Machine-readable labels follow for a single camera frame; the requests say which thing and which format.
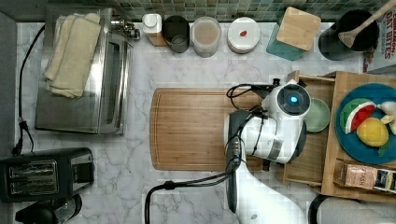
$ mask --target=tile backsplash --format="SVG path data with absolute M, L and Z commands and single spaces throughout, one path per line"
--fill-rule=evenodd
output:
M 188 21 L 203 16 L 218 21 L 233 21 L 250 17 L 255 21 L 278 21 L 287 7 L 296 7 L 320 16 L 322 21 L 334 21 L 351 9 L 374 12 L 388 0 L 94 0 L 99 5 L 111 5 L 133 21 L 143 15 L 158 13 L 163 18 L 180 15 Z

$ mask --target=wooden crate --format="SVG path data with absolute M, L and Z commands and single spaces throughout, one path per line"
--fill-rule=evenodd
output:
M 312 98 L 319 98 L 332 108 L 335 79 L 332 77 L 312 77 L 295 71 L 288 80 L 302 81 Z M 328 141 L 329 126 L 319 133 L 308 133 L 302 154 L 292 163 L 277 169 L 276 175 L 284 184 L 289 181 L 320 186 L 323 178 L 324 159 Z
M 342 188 L 332 182 L 335 161 L 355 161 L 341 147 L 335 135 L 335 115 L 344 97 L 353 89 L 367 83 L 383 83 L 396 87 L 396 78 L 334 72 L 323 77 L 304 76 L 300 71 L 289 74 L 288 79 L 301 80 L 312 97 L 326 102 L 331 108 L 328 128 L 320 133 L 309 133 L 303 153 L 283 167 L 277 167 L 276 177 L 283 181 L 304 183 L 320 194 L 372 202 L 396 203 L 396 194 L 364 189 Z M 396 169 L 396 161 L 382 166 Z

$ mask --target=blue light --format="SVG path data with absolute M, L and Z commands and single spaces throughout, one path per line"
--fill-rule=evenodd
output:
M 297 100 L 297 97 L 295 97 L 295 96 L 291 96 L 290 100 L 291 100 L 293 103 L 296 103 L 296 102 L 298 101 L 298 100 Z

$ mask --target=green bowl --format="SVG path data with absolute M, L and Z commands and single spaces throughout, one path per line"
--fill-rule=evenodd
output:
M 330 109 L 323 101 L 311 98 L 311 107 L 305 115 L 306 129 L 311 133 L 322 131 L 329 125 Z

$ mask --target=folded towel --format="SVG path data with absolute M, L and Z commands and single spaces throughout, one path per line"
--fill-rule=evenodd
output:
M 55 27 L 54 51 L 45 71 L 47 88 L 66 97 L 81 97 L 91 70 L 101 26 L 97 14 L 60 18 Z

